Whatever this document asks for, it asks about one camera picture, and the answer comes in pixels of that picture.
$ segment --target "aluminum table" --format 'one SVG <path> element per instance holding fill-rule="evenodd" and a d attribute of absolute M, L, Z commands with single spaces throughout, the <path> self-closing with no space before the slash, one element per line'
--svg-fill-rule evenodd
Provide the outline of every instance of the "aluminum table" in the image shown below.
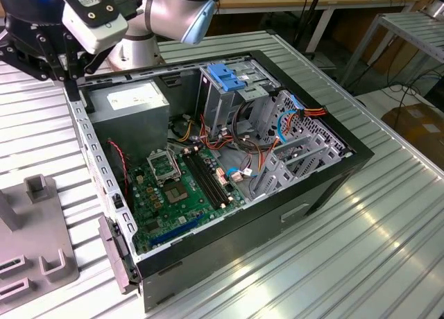
<path fill-rule="evenodd" d="M 444 173 L 335 82 L 266 32 L 161 44 L 167 62 L 259 49 L 375 156 L 315 214 L 174 296 L 151 318 L 438 318 L 444 311 Z M 62 90 L 0 66 L 0 188 L 58 186 L 80 277 L 6 318 L 145 318 L 121 295 L 97 230 L 102 209 Z"/>
<path fill-rule="evenodd" d="M 370 28 L 368 28 L 364 38 L 353 53 L 353 56 L 345 68 L 344 76 L 341 79 L 341 85 L 344 85 L 347 82 L 347 79 L 361 58 L 362 53 L 365 51 L 368 43 L 370 43 L 373 35 L 380 26 L 387 28 L 388 34 L 373 54 L 369 63 L 378 59 L 382 51 L 395 35 L 403 38 L 406 42 L 416 46 L 426 54 L 425 57 L 422 57 L 420 64 L 416 66 L 411 76 L 418 73 L 419 69 L 424 65 L 429 56 L 440 63 L 444 63 L 444 21 L 437 21 L 423 12 L 382 14 L 376 16 L 373 20 L 373 23 L 370 25 Z"/>

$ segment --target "green motherboard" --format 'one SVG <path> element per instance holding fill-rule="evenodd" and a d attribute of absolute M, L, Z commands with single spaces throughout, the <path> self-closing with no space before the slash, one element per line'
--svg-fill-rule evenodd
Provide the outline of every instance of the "green motherboard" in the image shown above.
<path fill-rule="evenodd" d="M 220 172 L 220 166 L 207 148 L 192 158 L 182 154 L 170 156 L 170 160 L 166 156 L 157 158 L 155 166 L 147 162 L 128 172 L 133 184 L 133 217 L 138 227 L 133 241 L 139 254 L 245 203 L 240 191 L 229 179 L 225 178 L 227 183 L 220 184 L 220 176 L 216 174 L 217 170 Z M 160 175 L 174 173 L 171 160 L 180 173 L 158 184 Z M 217 191 L 228 198 L 226 204 L 215 203 L 214 193 Z"/>

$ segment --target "metal bracket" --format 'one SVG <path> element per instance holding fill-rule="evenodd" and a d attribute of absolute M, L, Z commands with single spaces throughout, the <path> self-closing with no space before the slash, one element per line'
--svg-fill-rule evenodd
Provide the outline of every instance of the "metal bracket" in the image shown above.
<path fill-rule="evenodd" d="M 49 41 L 48 38 L 41 32 L 37 32 L 35 38 L 40 46 L 40 49 L 43 52 L 44 57 L 46 58 L 46 61 L 48 62 L 50 68 L 52 69 L 54 76 L 58 80 L 64 81 L 65 71 L 63 69 L 62 64 L 60 64 L 56 50 L 54 50 L 54 48 L 51 45 L 51 41 Z"/>
<path fill-rule="evenodd" d="M 119 285 L 119 290 L 126 295 L 138 289 L 140 278 L 138 278 L 135 268 L 128 267 L 128 263 L 125 261 L 125 257 L 130 255 L 123 236 L 118 231 L 119 227 L 104 216 L 99 218 L 99 225 L 99 234 Z"/>

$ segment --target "wire bundle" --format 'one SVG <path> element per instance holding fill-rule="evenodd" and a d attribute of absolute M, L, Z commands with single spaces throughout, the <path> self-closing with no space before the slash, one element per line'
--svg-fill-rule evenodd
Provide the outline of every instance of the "wire bundle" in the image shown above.
<path fill-rule="evenodd" d="M 179 142 L 186 142 L 189 138 L 189 133 L 191 133 L 191 127 L 193 125 L 194 121 L 192 120 L 188 120 L 188 129 L 187 132 L 185 133 L 185 135 L 183 137 L 181 137 L 180 139 L 178 139 Z"/>
<path fill-rule="evenodd" d="M 287 114 L 290 114 L 291 116 L 288 117 L 287 124 L 285 126 L 286 128 L 285 128 L 284 132 L 282 132 L 282 118 L 284 116 L 286 116 Z M 321 116 L 325 116 L 327 114 L 327 110 L 323 107 L 318 108 L 318 109 L 304 109 L 303 114 L 304 114 L 304 116 L 307 116 L 307 117 L 321 117 Z M 279 116 L 279 118 L 277 119 L 277 135 L 279 136 L 282 143 L 287 142 L 284 135 L 286 135 L 290 131 L 291 121 L 293 120 L 294 117 L 297 117 L 297 116 L 298 116 L 298 111 L 289 110 L 289 111 L 282 113 Z"/>

